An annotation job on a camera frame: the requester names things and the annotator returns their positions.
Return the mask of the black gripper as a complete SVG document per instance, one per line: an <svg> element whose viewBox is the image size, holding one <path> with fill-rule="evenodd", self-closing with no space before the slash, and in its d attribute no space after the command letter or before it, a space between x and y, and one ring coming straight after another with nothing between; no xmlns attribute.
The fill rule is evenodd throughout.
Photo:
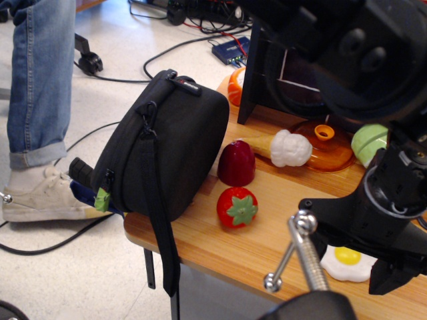
<svg viewBox="0 0 427 320"><path fill-rule="evenodd" d="M426 150L403 131L388 130L356 190L337 199L303 199L300 209L318 220L324 244L378 258L369 294L385 295L424 274L426 232L413 220L426 212Z"/></svg>

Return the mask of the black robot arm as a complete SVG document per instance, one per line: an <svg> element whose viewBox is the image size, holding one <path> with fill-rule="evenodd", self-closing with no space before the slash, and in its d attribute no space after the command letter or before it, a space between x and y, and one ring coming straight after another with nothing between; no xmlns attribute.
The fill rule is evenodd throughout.
<svg viewBox="0 0 427 320"><path fill-rule="evenodd" d="M241 1L272 42L312 64L324 104L286 103L303 118L333 113L388 129L359 186L303 199L328 245L376 258L369 292L387 294L426 273L426 4L421 1Z"/></svg>

